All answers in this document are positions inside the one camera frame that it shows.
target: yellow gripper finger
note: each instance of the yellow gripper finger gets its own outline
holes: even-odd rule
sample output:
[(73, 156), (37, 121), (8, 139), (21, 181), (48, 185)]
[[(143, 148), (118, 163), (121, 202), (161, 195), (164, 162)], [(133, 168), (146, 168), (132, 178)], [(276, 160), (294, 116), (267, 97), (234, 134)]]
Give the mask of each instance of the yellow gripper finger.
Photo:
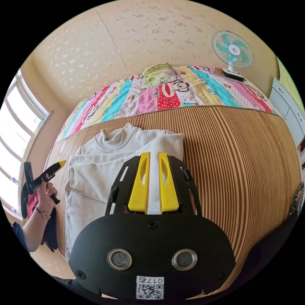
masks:
[(174, 212), (179, 208), (179, 202), (169, 166), (167, 153), (159, 153), (160, 208), (161, 213)]
[(128, 209), (132, 212), (141, 212), (147, 214), (148, 191), (149, 191), (149, 165), (150, 153), (141, 154), (139, 166), (134, 180), (131, 196), (128, 203)]

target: electric fan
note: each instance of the electric fan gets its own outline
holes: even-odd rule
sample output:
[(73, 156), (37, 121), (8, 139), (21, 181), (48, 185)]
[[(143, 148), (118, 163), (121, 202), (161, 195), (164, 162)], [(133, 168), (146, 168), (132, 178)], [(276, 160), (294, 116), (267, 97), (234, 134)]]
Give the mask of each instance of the electric fan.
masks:
[(219, 31), (213, 35), (212, 46), (216, 55), (226, 64), (228, 69), (223, 69), (225, 76), (240, 81), (244, 77), (235, 68), (246, 68), (253, 61), (253, 53), (249, 45), (237, 34), (230, 31)]

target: white cabinet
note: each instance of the white cabinet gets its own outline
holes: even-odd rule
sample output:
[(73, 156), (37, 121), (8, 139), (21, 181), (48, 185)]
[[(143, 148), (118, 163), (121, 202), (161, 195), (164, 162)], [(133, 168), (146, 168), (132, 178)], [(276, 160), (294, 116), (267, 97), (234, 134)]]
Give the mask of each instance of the white cabinet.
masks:
[(304, 133), (301, 129), (301, 126), (298, 124), (298, 120), (295, 117), (295, 114), (293, 113), (291, 108), (288, 110), (288, 113), (285, 116), (285, 122), (291, 132), (292, 138), (296, 143), (296, 146), (299, 145), (303, 140)]
[(298, 146), (305, 135), (305, 117), (292, 96), (276, 78), (273, 80), (269, 99), (285, 120), (295, 145)]

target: pillow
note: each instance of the pillow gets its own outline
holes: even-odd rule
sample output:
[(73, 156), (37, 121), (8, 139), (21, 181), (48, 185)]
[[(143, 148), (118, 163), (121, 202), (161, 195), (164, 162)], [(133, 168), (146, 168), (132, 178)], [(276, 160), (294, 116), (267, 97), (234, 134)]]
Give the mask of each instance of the pillow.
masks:
[(179, 79), (175, 70), (168, 64), (155, 64), (142, 71), (144, 80), (141, 89), (156, 87)]

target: wristwatch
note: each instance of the wristwatch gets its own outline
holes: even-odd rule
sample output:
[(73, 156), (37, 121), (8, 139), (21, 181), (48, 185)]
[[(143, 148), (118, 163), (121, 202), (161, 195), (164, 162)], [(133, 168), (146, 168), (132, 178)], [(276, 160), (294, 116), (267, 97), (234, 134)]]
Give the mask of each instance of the wristwatch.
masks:
[(41, 212), (38, 207), (36, 206), (36, 211), (43, 217), (43, 219), (48, 220), (51, 216), (47, 212)]

